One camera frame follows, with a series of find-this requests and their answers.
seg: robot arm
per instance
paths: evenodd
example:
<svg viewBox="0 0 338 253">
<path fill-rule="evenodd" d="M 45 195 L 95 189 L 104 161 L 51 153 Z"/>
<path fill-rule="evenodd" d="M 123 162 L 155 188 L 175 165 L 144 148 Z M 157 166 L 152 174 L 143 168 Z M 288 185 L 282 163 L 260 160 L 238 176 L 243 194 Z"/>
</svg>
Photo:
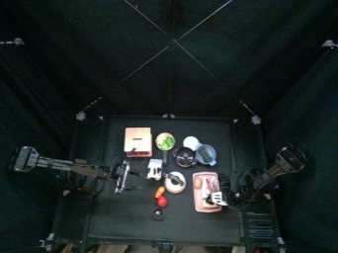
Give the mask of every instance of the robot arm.
<svg viewBox="0 0 338 253">
<path fill-rule="evenodd" d="M 36 167 L 43 167 L 63 172 L 72 172 L 81 176 L 92 177 L 100 180 L 113 179 L 116 182 L 115 193 L 120 194 L 127 190 L 127 176 L 140 174 L 131 169 L 127 161 L 117 162 L 111 167 L 101 165 L 88 165 L 84 163 L 73 163 L 67 160 L 51 159 L 41 156 L 33 147 L 18 147 L 9 160 L 8 171 L 28 173 Z"/>
</svg>

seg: black fabric wall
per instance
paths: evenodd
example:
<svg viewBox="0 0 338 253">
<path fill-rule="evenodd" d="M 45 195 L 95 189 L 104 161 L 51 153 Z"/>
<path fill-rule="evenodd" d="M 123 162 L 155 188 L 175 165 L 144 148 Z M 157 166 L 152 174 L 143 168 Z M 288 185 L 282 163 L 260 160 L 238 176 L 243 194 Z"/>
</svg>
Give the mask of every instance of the black fabric wall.
<svg viewBox="0 0 338 253">
<path fill-rule="evenodd" d="M 286 142 L 307 151 L 308 164 L 280 178 L 278 211 L 282 234 L 295 252 L 338 251 L 338 50 L 327 49 L 270 110 L 264 120 L 267 151 Z"/>
<path fill-rule="evenodd" d="M 81 110 L 258 114 L 270 160 L 290 141 L 310 157 L 280 181 L 282 235 L 336 251 L 336 13 L 335 0 L 0 1 L 0 42 L 25 42 L 0 44 L 1 167 L 24 144 L 65 158 Z M 2 250 L 47 236 L 56 199 L 49 175 L 0 175 Z"/>
<path fill-rule="evenodd" d="M 67 158 L 75 115 L 53 85 L 14 47 L 0 48 L 0 251 L 37 246 L 51 233 L 56 192 L 52 175 L 8 178 L 12 150 L 37 147 L 47 157 Z"/>
</svg>

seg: toy food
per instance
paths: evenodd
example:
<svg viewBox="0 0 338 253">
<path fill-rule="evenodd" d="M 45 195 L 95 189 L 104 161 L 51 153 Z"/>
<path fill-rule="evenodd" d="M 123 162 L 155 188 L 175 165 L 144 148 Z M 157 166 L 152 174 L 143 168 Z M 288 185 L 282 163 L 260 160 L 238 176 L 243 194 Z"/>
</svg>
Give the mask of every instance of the toy food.
<svg viewBox="0 0 338 253">
<path fill-rule="evenodd" d="M 201 187 L 201 180 L 199 179 L 199 178 L 196 178 L 195 180 L 193 180 L 193 188 L 195 189 L 199 189 Z"/>
<path fill-rule="evenodd" d="M 159 196 L 157 198 L 157 206 L 160 208 L 164 208 L 168 205 L 168 200 L 164 198 L 164 196 Z"/>
<path fill-rule="evenodd" d="M 163 195 L 164 191 L 165 191 L 164 186 L 160 186 L 155 193 L 155 199 L 157 199 Z"/>
</svg>

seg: black table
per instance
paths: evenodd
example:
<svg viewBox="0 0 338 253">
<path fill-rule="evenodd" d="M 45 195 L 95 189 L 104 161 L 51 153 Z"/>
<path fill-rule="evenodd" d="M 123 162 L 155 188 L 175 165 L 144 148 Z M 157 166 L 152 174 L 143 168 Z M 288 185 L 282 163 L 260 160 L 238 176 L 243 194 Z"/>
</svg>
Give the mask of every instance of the black table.
<svg viewBox="0 0 338 253">
<path fill-rule="evenodd" d="M 153 141 L 157 134 L 169 132 L 175 137 L 175 148 L 181 147 L 187 136 L 195 136 L 200 143 L 209 144 L 215 148 L 216 164 L 211 167 L 197 163 L 181 168 L 173 162 L 172 150 L 168 152 L 164 172 L 180 172 L 187 184 L 180 194 L 165 193 L 168 206 L 164 208 L 161 220 L 153 219 L 152 210 L 156 207 L 155 191 L 163 181 L 129 175 L 128 183 L 143 187 L 143 190 L 125 191 L 121 195 L 115 195 L 115 184 L 108 181 L 101 183 L 101 192 L 95 198 L 63 197 L 56 215 L 56 242 L 77 243 L 83 251 L 88 245 L 103 242 L 224 246 L 248 243 L 246 216 L 242 211 L 227 207 L 212 213 L 195 211 L 192 174 L 203 171 L 222 172 L 231 175 L 235 181 L 243 171 L 266 168 L 260 127 L 250 120 L 165 120 L 123 117 L 97 119 L 79 124 L 71 159 L 84 158 L 91 164 L 109 165 L 116 156 L 125 157 L 123 151 L 125 127 L 149 127 Z M 161 151 L 153 145 L 152 157 L 125 157 L 125 159 L 131 167 L 147 175 L 149 159 L 161 157 Z M 271 205 L 263 206 L 264 208 L 259 208 L 263 212 L 274 212 Z"/>
</svg>

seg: ceiling wire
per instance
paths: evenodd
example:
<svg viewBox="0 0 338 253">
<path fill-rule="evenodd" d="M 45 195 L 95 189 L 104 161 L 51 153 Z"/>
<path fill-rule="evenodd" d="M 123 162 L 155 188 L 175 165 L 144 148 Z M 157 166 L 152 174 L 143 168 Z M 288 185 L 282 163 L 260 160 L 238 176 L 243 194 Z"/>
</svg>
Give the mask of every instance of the ceiling wire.
<svg viewBox="0 0 338 253">
<path fill-rule="evenodd" d="M 109 90 L 104 93 L 103 96 L 107 96 L 112 90 L 123 83 L 125 82 L 131 76 L 137 73 L 156 58 L 163 52 L 168 49 L 169 47 L 164 47 L 161 51 L 159 51 L 113 86 L 109 88 Z M 100 100 L 103 100 L 103 96 L 97 97 L 80 111 L 80 113 L 84 113 Z"/>
<path fill-rule="evenodd" d="M 145 18 L 145 20 L 163 32 L 163 34 L 169 37 L 169 46 L 167 46 L 151 59 L 145 61 L 144 64 L 140 65 L 140 67 L 133 70 L 129 75 L 117 83 L 113 85 L 113 87 L 104 93 L 104 96 L 107 96 L 112 90 L 127 80 L 129 77 L 139 72 L 145 65 L 169 48 L 172 50 L 172 44 L 175 43 L 179 48 L 185 52 L 185 54 L 192 58 L 192 60 L 197 63 L 197 65 L 204 69 L 204 71 L 208 73 L 208 75 L 214 78 L 214 80 L 223 85 L 223 82 L 216 78 L 216 76 L 212 74 L 212 72 L 205 68 L 205 66 L 196 60 L 196 58 L 192 56 L 192 54 L 187 51 L 187 49 L 180 45 L 177 42 L 181 40 L 219 11 L 232 2 L 234 0 L 228 0 L 176 40 L 172 38 L 172 32 L 169 31 L 169 34 L 156 25 L 156 23 L 147 17 L 147 15 L 139 10 L 137 7 L 135 7 L 129 1 L 124 0 L 125 4 L 131 6 L 131 8 Z M 255 112 L 250 109 L 247 104 L 242 101 L 242 99 L 235 95 L 235 93 L 231 91 L 230 88 L 227 88 L 230 94 L 232 97 L 239 101 L 240 105 L 246 108 L 246 110 L 251 113 L 251 115 L 255 115 Z M 80 111 L 84 113 L 100 100 L 103 99 L 103 96 L 97 97 L 88 106 L 84 107 L 84 109 Z"/>
<path fill-rule="evenodd" d="M 132 7 L 132 9 L 145 18 L 145 20 L 163 32 L 165 36 L 168 36 L 168 33 L 156 25 L 156 23 L 145 16 L 145 14 L 139 10 L 137 7 L 135 7 L 129 1 L 124 0 L 124 2 Z"/>
<path fill-rule="evenodd" d="M 223 85 L 223 82 L 216 78 L 216 76 L 212 74 L 212 72 L 205 68 L 205 66 L 200 63 L 200 61 L 197 61 L 197 59 L 193 57 L 193 55 L 187 51 L 187 49 L 181 46 L 181 44 L 177 41 L 173 41 L 175 44 L 179 46 L 179 48 L 185 52 L 185 54 L 192 58 L 192 60 L 196 62 L 196 64 L 204 69 L 204 71 L 207 72 L 207 74 L 214 78 L 214 80 Z M 235 95 L 235 93 L 231 91 L 231 89 L 228 89 L 230 94 L 232 95 L 232 97 L 239 101 L 239 103 L 242 104 L 242 106 L 247 109 L 247 111 L 251 113 L 251 115 L 255 115 L 255 112 L 250 109 L 250 107 L 247 106 L 247 104 L 242 101 L 242 99 Z"/>
<path fill-rule="evenodd" d="M 228 0 L 177 39 L 183 39 L 234 0 Z"/>
</svg>

